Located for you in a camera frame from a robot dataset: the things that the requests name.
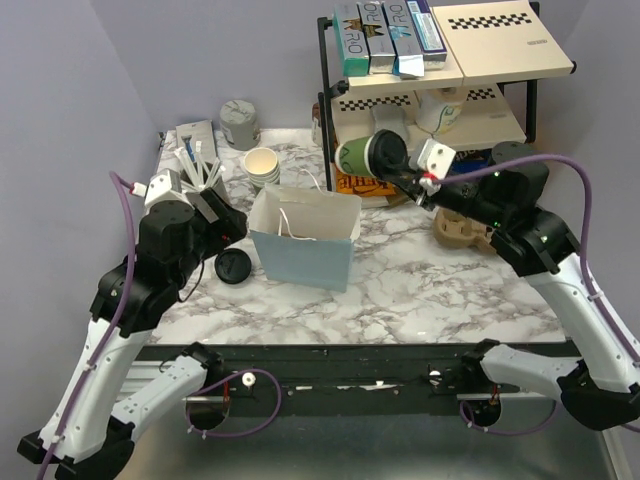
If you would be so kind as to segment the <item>blue white paper bag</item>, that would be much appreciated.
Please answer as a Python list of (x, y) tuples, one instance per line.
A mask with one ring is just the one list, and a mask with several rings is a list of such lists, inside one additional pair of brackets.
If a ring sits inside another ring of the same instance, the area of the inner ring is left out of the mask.
[(347, 290), (360, 236), (360, 197), (298, 186), (265, 185), (248, 220), (266, 277), (302, 286)]

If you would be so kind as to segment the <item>black plastic cup lid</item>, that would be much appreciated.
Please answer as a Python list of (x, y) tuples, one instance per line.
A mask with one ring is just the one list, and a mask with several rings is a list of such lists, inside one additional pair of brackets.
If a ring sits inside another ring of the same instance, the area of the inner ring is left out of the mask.
[(375, 133), (367, 154), (369, 170), (380, 180), (387, 181), (410, 171), (406, 143), (391, 130), (383, 129)]

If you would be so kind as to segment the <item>green paper coffee cup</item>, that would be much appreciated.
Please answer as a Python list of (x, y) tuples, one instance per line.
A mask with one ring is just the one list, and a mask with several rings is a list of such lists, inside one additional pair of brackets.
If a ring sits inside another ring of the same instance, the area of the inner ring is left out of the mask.
[(370, 137), (361, 137), (340, 144), (334, 157), (336, 168), (347, 175), (372, 177), (368, 160), (370, 141)]

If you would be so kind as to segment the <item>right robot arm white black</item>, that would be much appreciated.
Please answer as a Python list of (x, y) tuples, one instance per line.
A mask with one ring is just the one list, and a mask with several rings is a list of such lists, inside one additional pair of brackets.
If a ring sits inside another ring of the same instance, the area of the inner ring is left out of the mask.
[(423, 208), (444, 207), (493, 230), (491, 245), (546, 301), (579, 351), (547, 357), (484, 340), (466, 354), (456, 383), (466, 392), (508, 384), (544, 395), (583, 426), (603, 431), (639, 417), (639, 342), (598, 289), (586, 260), (588, 234), (538, 204), (549, 169), (563, 156), (502, 142), (487, 168), (434, 172), (403, 140), (372, 155), (370, 170)]

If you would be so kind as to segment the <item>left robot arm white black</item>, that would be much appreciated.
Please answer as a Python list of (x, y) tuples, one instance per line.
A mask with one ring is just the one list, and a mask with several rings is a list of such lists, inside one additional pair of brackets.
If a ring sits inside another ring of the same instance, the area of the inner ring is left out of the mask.
[(127, 400), (127, 374), (198, 266), (247, 235), (247, 216), (214, 190), (149, 207), (132, 229), (129, 252), (99, 281), (78, 364), (47, 424), (17, 451), (34, 464), (56, 464), (58, 479), (114, 479), (149, 426), (183, 397), (214, 393), (221, 360), (198, 343)]

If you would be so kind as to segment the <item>blue doritos bag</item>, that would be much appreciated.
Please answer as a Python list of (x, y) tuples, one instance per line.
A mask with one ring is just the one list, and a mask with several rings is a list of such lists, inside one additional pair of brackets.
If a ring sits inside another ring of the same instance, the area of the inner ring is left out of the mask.
[(455, 170), (471, 171), (485, 168), (491, 160), (491, 150), (464, 150), (456, 153), (452, 166)]

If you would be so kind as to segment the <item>grey straw holder cup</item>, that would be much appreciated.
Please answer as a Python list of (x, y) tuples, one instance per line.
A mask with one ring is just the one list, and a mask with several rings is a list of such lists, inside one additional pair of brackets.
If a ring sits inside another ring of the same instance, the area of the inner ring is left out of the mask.
[(187, 191), (202, 191), (221, 183), (225, 167), (216, 157), (206, 161), (201, 141), (178, 147), (174, 156), (180, 166), (181, 185)]

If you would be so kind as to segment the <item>blue razor in package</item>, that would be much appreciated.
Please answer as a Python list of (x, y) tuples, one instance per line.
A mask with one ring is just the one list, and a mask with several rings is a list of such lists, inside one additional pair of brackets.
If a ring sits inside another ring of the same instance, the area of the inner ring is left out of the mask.
[(184, 147), (184, 139), (189, 140), (193, 153), (197, 151), (197, 144), (200, 144), (200, 157), (208, 164), (213, 164), (217, 159), (215, 135), (211, 120), (185, 123), (176, 127), (176, 142), (178, 147)]

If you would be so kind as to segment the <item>toilet paper roll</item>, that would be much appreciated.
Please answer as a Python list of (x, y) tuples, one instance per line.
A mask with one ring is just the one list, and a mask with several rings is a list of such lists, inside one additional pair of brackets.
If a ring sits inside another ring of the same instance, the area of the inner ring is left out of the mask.
[(451, 130), (466, 102), (468, 90), (462, 87), (424, 90), (419, 96), (416, 125), (432, 134)]

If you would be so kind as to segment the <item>grey marbled canister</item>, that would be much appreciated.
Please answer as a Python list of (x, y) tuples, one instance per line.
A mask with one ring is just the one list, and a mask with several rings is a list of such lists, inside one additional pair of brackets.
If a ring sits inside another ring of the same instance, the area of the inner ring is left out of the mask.
[(260, 142), (260, 129), (254, 105), (245, 100), (230, 100), (220, 109), (220, 129), (227, 143), (239, 151), (249, 151)]

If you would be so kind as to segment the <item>orange kettle chips bag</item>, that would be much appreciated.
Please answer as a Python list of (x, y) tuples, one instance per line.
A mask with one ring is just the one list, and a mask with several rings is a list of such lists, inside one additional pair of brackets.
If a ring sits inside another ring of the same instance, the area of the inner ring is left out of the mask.
[(395, 194), (394, 187), (371, 177), (360, 177), (335, 171), (336, 191), (360, 197), (387, 197)]

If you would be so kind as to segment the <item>black and cream shelf rack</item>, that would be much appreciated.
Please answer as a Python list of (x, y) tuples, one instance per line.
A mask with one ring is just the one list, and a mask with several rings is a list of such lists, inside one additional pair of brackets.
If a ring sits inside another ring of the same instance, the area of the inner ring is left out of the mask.
[(322, 72), (319, 118), (327, 185), (338, 187), (338, 144), (388, 126), (414, 151), (434, 137), (455, 151), (536, 138), (537, 82), (575, 64), (533, 1), (436, 6), (424, 1), (338, 4), (333, 29), (342, 80)]

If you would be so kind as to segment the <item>silver blue toothpaste box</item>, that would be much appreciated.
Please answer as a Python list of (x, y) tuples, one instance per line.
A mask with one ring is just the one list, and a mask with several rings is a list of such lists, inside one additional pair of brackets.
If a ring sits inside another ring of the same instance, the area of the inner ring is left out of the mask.
[(396, 52), (393, 73), (408, 79), (423, 77), (423, 53), (406, 2), (384, 1), (382, 6)]

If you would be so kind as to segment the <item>teal toothpaste box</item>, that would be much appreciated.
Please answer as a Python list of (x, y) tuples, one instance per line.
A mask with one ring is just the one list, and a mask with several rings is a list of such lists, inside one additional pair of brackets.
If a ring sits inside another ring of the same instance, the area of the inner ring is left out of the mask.
[(369, 51), (355, 2), (339, 3), (333, 10), (333, 28), (346, 77), (364, 77), (369, 74)]

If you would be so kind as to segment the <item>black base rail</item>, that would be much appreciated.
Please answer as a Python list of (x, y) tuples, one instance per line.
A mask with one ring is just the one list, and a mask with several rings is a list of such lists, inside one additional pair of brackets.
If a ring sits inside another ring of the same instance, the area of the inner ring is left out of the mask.
[(477, 344), (382, 346), (173, 346), (169, 359), (192, 353), (211, 367), (205, 383), (253, 368), (257, 382), (228, 381), (235, 418), (448, 415), (461, 394), (491, 387), (470, 358)]

